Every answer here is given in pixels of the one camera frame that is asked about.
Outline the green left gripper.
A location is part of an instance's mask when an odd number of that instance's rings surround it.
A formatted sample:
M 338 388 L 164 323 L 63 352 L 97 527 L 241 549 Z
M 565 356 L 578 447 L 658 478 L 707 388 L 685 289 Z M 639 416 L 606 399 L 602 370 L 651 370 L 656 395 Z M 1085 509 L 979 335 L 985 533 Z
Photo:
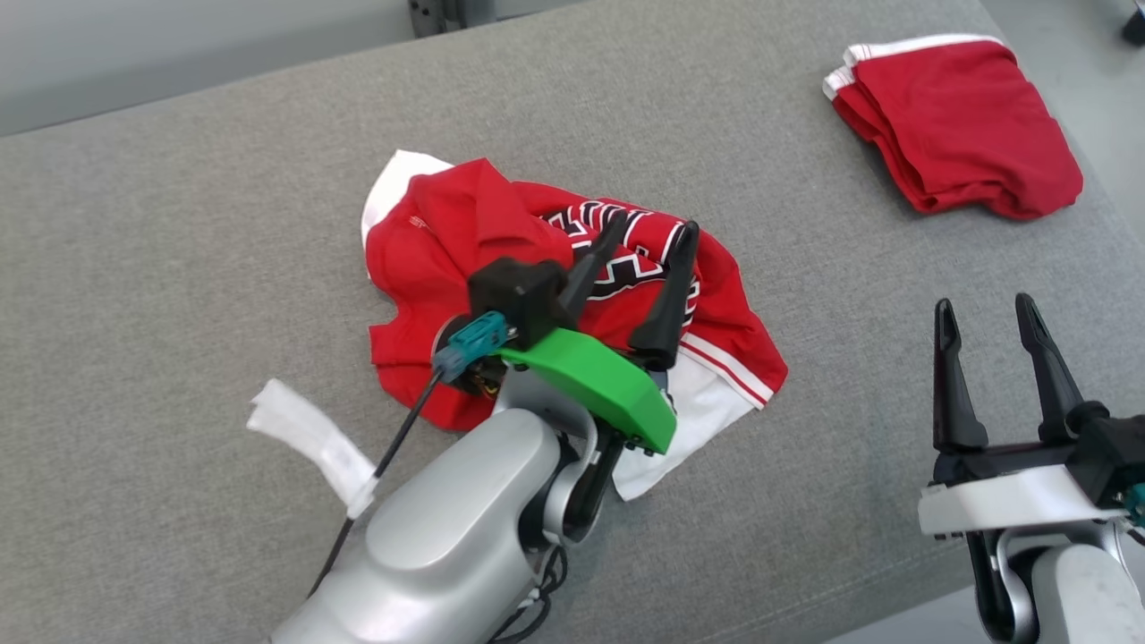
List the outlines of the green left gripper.
M 568 273 L 556 301 L 567 314 L 567 325 L 578 325 L 598 273 L 608 265 L 627 231 L 627 215 L 611 215 L 597 239 Z M 637 364 L 592 335 L 556 327 L 528 350 L 508 345 L 497 355 L 512 366 L 523 364 L 545 383 L 583 406 L 629 443 L 664 455 L 676 435 L 676 413 L 652 376 L 676 364 L 684 319 L 690 300 L 690 282 L 698 257 L 700 226 L 684 223 L 663 264 L 664 284 L 641 325 L 629 337 L 630 355 Z

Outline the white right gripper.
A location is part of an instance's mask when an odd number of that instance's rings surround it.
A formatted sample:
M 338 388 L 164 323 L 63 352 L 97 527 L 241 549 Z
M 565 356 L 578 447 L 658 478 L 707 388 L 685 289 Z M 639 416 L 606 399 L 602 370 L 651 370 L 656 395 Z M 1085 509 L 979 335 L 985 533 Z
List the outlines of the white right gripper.
M 1020 343 L 1030 355 L 1039 388 L 1042 443 L 1072 443 L 1069 413 L 1084 403 L 1063 353 L 1030 294 L 1014 296 Z M 950 537 L 969 531 L 1005 531 L 1055 523 L 1107 521 L 1127 517 L 1121 504 L 1098 505 L 1082 490 L 1066 462 L 1074 445 L 988 445 L 965 382 L 962 338 L 951 301 L 934 307 L 932 480 L 921 490 L 919 531 Z

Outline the red basketball jersey white sleeves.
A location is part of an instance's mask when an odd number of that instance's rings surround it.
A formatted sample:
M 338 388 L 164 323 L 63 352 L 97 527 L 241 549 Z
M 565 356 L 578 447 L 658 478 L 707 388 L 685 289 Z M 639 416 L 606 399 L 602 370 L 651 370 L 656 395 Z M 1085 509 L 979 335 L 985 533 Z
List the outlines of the red basketball jersey white sleeves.
M 398 150 L 368 196 L 361 235 L 369 280 L 396 317 L 369 330 L 380 386 L 413 406 L 428 383 L 432 354 L 469 313 L 471 274 L 496 259 L 553 260 L 564 268 L 615 215 L 627 229 L 598 273 L 581 330 L 613 348 L 650 312 L 664 284 L 669 249 L 684 220 L 616 199 L 590 199 L 553 186 L 512 181 L 484 158 L 460 165 Z M 713 236 L 700 236 L 682 341 L 669 371 L 676 435 L 666 455 L 626 453 L 613 481 L 619 497 L 641 497 L 722 429 L 761 409 L 789 368 L 751 309 L 739 265 Z

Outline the red shorts with white stripe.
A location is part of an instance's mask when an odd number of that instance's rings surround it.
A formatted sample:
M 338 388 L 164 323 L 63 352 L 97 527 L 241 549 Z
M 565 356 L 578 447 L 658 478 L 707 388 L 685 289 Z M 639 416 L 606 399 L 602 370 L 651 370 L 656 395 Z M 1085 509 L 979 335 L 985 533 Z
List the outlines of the red shorts with white stripe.
M 986 34 L 850 45 L 822 91 L 922 215 L 984 207 L 1014 221 L 1077 201 L 1083 174 L 1014 52 Z

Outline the white tape tag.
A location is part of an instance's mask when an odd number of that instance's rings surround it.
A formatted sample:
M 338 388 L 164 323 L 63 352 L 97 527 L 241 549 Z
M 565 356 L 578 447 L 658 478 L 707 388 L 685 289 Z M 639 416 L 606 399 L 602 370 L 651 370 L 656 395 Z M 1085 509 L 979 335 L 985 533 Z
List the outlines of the white tape tag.
M 319 469 L 356 521 L 376 501 L 376 463 L 335 422 L 283 382 L 271 378 L 252 399 L 246 429 L 289 445 Z

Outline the grey fabric sofa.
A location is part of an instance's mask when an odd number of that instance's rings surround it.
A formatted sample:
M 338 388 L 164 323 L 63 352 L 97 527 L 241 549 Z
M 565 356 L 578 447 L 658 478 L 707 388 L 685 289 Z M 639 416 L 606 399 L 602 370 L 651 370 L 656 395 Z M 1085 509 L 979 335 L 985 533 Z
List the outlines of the grey fabric sofa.
M 527 644 L 815 644 L 971 582 L 919 533 L 933 309 L 994 443 L 1041 411 L 1014 294 L 1145 413 L 1145 246 L 1072 209 L 916 215 L 822 93 L 850 44 L 998 36 L 979 0 L 590 0 L 0 140 L 0 644 L 262 644 L 344 506 L 245 427 L 277 377 L 372 457 L 393 306 L 360 212 L 397 149 L 698 220 L 790 372 L 609 494 Z

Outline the grey metal post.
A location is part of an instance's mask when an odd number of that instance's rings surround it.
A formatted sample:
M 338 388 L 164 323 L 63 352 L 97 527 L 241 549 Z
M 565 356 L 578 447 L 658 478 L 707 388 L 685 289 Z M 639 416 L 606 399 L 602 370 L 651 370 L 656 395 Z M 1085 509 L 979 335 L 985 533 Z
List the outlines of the grey metal post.
M 495 0 L 405 0 L 417 39 L 496 23 Z

